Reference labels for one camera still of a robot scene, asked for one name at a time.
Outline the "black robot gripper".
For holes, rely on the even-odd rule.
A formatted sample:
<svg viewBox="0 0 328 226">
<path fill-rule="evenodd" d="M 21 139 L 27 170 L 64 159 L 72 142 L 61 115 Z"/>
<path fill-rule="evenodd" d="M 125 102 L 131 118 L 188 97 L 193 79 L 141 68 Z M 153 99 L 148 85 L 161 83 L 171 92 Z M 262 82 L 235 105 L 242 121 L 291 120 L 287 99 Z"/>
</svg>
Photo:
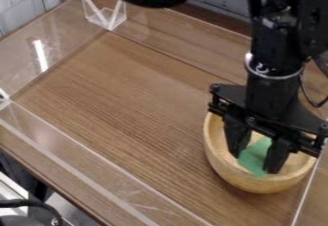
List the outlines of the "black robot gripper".
<svg viewBox="0 0 328 226">
<path fill-rule="evenodd" d="M 224 120 L 228 151 L 239 158 L 252 132 L 272 139 L 264 170 L 278 174 L 291 153 L 318 158 L 328 138 L 328 123 L 306 107 L 299 98 L 301 75 L 286 79 L 250 73 L 246 85 L 214 84 L 209 111 Z"/>
</svg>

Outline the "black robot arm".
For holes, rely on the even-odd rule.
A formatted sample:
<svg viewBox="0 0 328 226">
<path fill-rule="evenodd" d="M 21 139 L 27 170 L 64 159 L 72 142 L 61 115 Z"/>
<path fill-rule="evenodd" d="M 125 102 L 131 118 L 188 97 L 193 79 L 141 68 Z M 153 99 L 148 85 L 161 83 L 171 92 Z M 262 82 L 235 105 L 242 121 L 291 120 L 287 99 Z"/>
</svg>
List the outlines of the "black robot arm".
<svg viewBox="0 0 328 226">
<path fill-rule="evenodd" d="M 124 0 L 164 9 L 188 0 Z M 288 156 L 319 157 L 328 125 L 305 107 L 303 74 L 309 62 L 322 70 L 328 52 L 328 0 L 248 0 L 254 22 L 246 85 L 215 84 L 209 111 L 224 119 L 230 153 L 240 156 L 256 131 L 272 139 L 263 169 L 278 173 Z"/>
</svg>

